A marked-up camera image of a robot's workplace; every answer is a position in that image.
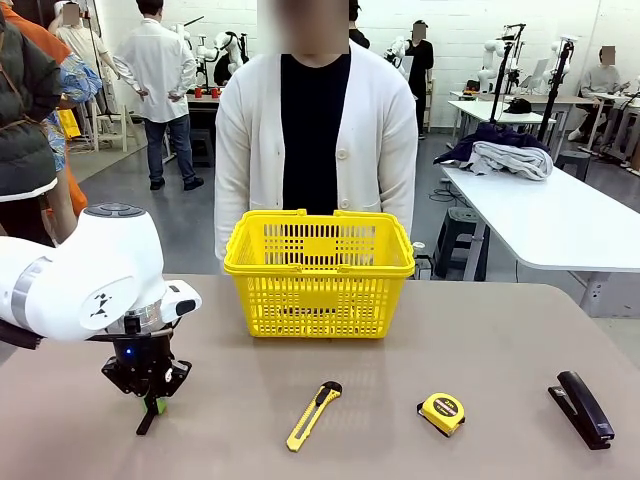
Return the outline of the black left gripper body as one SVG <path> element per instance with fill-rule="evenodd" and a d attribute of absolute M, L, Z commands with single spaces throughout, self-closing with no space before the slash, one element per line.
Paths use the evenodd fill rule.
<path fill-rule="evenodd" d="M 102 367 L 103 375 L 124 394 L 171 397 L 187 379 L 192 364 L 171 351 L 171 336 L 120 339 Z"/>

